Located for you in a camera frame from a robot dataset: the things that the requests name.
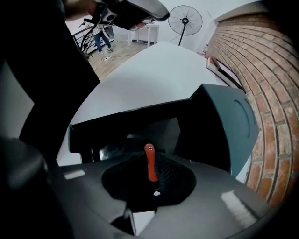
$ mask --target white desk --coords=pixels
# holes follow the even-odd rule
[[[157,31],[156,31],[156,35],[155,35],[155,40],[154,40],[154,44],[157,43],[158,41],[158,33],[159,33],[159,25],[157,24],[148,24],[148,25],[145,25],[143,28],[140,28],[140,29],[147,29],[148,30],[148,47],[150,47],[150,34],[151,34],[151,29],[152,28],[156,28]],[[132,33],[135,33],[136,34],[136,41],[139,42],[139,30],[138,29],[137,31],[128,31],[128,44],[129,46],[131,46],[131,43],[132,43]]]
[[[70,123],[189,98],[204,83],[227,86],[206,68],[205,58],[183,47],[159,42],[116,68],[90,93]],[[60,166],[81,163],[80,154],[70,153],[68,145],[65,132],[57,156]]]

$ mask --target red lever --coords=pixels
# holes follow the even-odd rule
[[[156,182],[158,177],[155,173],[155,148],[152,144],[147,144],[144,147],[144,151],[148,158],[149,180]]]

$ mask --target brick wall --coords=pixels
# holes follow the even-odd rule
[[[276,206],[299,173],[298,55],[264,14],[219,22],[207,54],[229,66],[245,88],[260,130],[246,183]]]

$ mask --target fan stand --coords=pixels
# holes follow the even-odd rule
[[[183,25],[184,25],[184,28],[183,28],[182,35],[181,35],[181,39],[179,40],[179,44],[178,44],[178,45],[181,44],[181,41],[182,41],[182,38],[183,38],[183,35],[184,35],[184,32],[185,32],[185,28],[186,28],[187,24],[189,23],[188,18],[184,17],[184,18],[182,19],[182,23],[183,23]]]

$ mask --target wooden floor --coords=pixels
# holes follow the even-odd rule
[[[94,51],[88,60],[100,81],[104,81],[114,69],[147,48],[147,44],[136,42],[132,42],[131,46],[128,46],[128,42],[112,42],[111,46],[114,52],[97,56],[97,51]],[[103,52],[106,52],[106,49],[106,46],[103,47]],[[103,58],[109,55],[110,58],[105,62]]]

